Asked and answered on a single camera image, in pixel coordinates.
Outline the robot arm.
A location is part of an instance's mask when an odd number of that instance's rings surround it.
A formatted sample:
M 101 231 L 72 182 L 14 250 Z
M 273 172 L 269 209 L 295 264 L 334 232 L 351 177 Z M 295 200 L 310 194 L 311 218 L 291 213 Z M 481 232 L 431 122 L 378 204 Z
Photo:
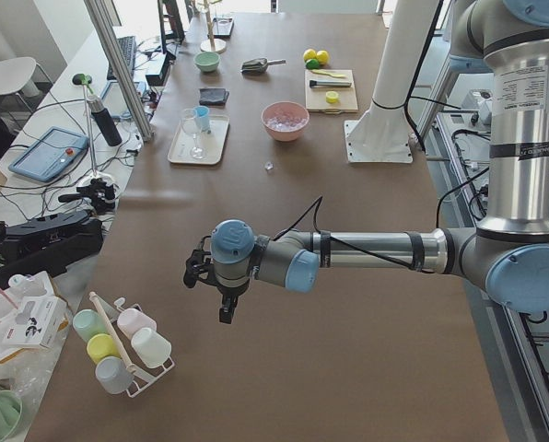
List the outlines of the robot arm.
M 549 1 L 459 1 L 450 59 L 493 71 L 486 216 L 474 228 L 429 233 L 299 232 L 275 237 L 227 220 L 185 264 L 188 287 L 222 296 L 231 322 L 251 279 L 307 292 L 324 267 L 399 267 L 458 275 L 521 313 L 549 309 Z

